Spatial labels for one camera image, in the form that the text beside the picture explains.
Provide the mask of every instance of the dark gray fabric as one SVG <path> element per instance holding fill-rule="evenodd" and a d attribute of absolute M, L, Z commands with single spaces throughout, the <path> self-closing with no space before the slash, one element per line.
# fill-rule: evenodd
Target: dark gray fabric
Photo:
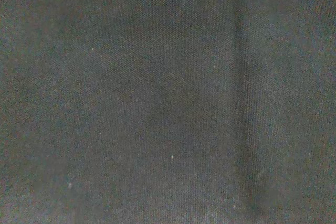
<path fill-rule="evenodd" d="M 336 0 L 0 0 L 2 223 L 335 223 Z"/>

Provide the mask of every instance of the cloth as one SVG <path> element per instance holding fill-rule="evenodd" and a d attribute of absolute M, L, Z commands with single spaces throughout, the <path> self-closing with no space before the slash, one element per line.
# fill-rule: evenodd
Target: cloth
<path fill-rule="evenodd" d="M 2 223 L 335 223 L 336 0 L 0 0 Z"/>

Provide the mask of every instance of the textile surface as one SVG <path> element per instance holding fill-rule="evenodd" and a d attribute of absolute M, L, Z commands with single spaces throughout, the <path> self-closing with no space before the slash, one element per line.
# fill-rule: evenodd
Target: textile surface
<path fill-rule="evenodd" d="M 335 223 L 336 0 L 0 0 L 2 223 Z"/>

